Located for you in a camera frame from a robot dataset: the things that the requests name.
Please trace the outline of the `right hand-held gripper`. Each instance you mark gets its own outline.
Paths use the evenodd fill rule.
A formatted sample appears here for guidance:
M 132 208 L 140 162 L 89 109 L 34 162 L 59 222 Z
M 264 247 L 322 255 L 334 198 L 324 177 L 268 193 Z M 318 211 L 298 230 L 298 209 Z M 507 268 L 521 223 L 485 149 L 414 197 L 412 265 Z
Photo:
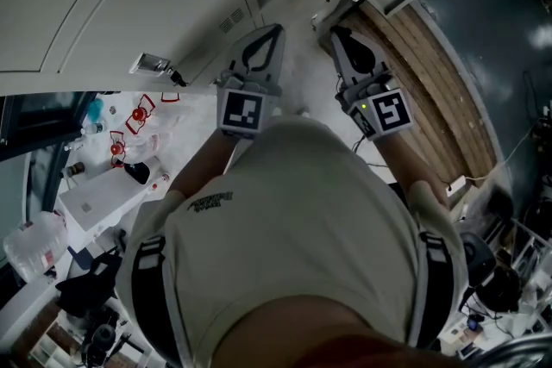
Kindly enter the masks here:
M 364 137 L 376 140 L 410 128 L 413 117 L 408 100 L 391 72 L 384 72 L 388 61 L 382 47 L 364 34 L 341 26 L 330 30 L 330 43 L 336 70 L 344 83 L 336 100 Z

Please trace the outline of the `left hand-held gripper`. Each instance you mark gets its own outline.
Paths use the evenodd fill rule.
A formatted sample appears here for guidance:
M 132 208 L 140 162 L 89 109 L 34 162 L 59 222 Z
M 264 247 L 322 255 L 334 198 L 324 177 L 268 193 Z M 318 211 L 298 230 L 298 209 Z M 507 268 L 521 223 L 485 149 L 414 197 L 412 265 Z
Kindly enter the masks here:
M 229 49 L 229 71 L 216 82 L 216 126 L 227 136 L 253 139 L 279 106 L 285 30 L 274 23 L 244 35 Z

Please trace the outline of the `person's left forearm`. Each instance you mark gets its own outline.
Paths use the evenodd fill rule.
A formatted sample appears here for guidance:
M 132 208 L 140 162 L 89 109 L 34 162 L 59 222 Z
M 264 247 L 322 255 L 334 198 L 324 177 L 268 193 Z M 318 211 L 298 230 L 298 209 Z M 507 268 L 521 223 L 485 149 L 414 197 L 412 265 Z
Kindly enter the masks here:
M 216 129 L 172 181 L 170 191 L 184 198 L 197 194 L 209 181 L 222 175 L 238 139 Z

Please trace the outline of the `person's right forearm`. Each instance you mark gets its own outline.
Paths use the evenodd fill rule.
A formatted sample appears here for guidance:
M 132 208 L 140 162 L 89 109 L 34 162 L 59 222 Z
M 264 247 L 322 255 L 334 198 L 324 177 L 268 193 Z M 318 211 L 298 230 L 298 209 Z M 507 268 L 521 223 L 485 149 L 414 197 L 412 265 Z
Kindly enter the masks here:
M 425 182 L 436 200 L 449 207 L 443 182 L 400 134 L 389 134 L 373 143 L 405 194 L 416 182 Z

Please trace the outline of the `wooden pallet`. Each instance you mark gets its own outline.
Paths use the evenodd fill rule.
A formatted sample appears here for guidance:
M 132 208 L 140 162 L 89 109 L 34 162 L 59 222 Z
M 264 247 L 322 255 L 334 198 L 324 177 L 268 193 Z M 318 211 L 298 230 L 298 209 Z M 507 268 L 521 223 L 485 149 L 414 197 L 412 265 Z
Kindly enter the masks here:
M 414 117 L 404 137 L 439 178 L 465 177 L 471 185 L 483 185 L 498 164 L 490 134 L 456 64 L 418 8 L 407 6 L 390 18 L 366 1 L 336 8 L 322 22 L 324 50 L 335 25 L 382 46 Z

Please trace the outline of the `white power strip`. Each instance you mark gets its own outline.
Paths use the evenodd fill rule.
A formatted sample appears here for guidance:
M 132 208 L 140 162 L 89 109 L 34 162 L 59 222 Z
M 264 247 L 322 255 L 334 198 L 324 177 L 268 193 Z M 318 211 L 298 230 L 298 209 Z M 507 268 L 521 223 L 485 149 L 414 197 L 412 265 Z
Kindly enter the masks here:
M 460 175 L 458 178 L 453 180 L 451 183 L 447 183 L 446 186 L 445 186 L 447 196 L 454 195 L 457 191 L 464 188 L 466 183 L 467 183 L 467 180 L 466 180 L 466 177 L 464 175 Z

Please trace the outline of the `black cap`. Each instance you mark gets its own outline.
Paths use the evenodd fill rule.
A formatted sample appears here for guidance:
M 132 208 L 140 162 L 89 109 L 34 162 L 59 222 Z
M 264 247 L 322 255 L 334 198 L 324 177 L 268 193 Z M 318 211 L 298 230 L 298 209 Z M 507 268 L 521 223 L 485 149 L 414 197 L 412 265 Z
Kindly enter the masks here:
M 145 185 L 150 177 L 150 168 L 144 163 L 124 164 L 124 171 L 138 184 Z

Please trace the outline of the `teal plastic object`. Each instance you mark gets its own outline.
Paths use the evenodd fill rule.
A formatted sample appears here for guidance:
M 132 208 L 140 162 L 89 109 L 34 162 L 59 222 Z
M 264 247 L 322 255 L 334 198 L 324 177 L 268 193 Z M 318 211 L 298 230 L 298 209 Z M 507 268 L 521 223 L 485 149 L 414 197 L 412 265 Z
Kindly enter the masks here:
M 91 101 L 88 110 L 87 118 L 91 123 L 99 122 L 104 108 L 104 101 L 101 98 L 95 98 Z

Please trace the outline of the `person's beige t-shirt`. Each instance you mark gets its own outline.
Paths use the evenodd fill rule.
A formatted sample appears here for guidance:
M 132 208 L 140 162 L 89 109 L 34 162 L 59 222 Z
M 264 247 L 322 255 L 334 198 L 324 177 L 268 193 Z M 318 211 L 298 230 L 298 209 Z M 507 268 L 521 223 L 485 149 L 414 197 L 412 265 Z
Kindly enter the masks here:
M 467 288 L 461 237 L 429 185 L 398 195 L 325 125 L 281 116 L 190 198 L 142 204 L 116 294 L 171 365 L 210 368 L 253 309 L 316 296 L 439 358 Z

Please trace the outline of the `white rectangular box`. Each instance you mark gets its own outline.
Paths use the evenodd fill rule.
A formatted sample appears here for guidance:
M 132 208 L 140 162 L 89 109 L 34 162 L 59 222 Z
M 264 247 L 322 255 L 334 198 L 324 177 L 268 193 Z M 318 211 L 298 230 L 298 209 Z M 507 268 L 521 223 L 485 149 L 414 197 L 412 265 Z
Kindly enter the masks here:
M 60 211 L 75 232 L 96 233 L 146 189 L 123 168 L 111 169 L 61 193 Z

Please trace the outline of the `black office chair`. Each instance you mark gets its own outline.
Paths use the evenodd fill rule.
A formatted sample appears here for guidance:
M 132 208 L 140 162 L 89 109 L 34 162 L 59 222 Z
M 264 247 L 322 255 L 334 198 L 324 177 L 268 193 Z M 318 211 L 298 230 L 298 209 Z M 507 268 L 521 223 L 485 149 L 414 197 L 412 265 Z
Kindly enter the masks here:
M 469 286 L 476 288 L 492 275 L 497 262 L 491 248 L 478 235 L 463 232 L 461 241 L 467 262 Z

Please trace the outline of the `black bag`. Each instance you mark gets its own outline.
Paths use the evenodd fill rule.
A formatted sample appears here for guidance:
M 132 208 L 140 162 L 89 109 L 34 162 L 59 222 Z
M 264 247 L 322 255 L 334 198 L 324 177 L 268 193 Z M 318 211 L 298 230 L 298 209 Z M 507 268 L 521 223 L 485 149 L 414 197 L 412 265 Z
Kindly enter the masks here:
M 56 304 L 69 315 L 78 318 L 99 309 L 111 297 L 116 297 L 116 274 L 121 263 L 122 257 L 118 253 L 103 253 L 94 258 L 86 274 L 56 285 L 60 292 Z
M 510 267 L 497 266 L 475 294 L 482 304 L 496 313 L 518 312 L 522 286 L 518 274 Z

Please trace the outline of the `large clear water jug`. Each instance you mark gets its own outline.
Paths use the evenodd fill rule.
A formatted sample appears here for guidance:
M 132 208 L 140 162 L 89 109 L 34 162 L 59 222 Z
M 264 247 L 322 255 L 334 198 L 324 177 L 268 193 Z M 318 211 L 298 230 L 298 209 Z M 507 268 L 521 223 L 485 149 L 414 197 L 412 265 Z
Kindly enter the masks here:
M 68 247 L 64 218 L 42 211 L 3 239 L 3 250 L 16 273 L 30 283 L 51 269 Z

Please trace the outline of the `white shelf unit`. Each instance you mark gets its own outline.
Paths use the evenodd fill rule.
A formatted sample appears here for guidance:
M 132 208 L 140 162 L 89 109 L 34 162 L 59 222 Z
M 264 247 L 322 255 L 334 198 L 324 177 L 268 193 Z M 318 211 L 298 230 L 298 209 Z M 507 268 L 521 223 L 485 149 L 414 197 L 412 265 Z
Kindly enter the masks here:
M 79 344 L 63 330 L 46 331 L 30 350 L 28 359 L 41 368 L 82 368 Z

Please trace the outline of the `black window frame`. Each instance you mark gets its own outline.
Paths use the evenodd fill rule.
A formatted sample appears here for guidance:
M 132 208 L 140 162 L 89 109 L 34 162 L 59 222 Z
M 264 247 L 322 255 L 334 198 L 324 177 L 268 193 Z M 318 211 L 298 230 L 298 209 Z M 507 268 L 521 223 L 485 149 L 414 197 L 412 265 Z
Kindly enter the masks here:
M 0 97 L 0 163 L 19 155 L 51 147 L 41 209 L 53 209 L 66 166 L 69 142 L 81 136 L 95 91 L 33 93 Z

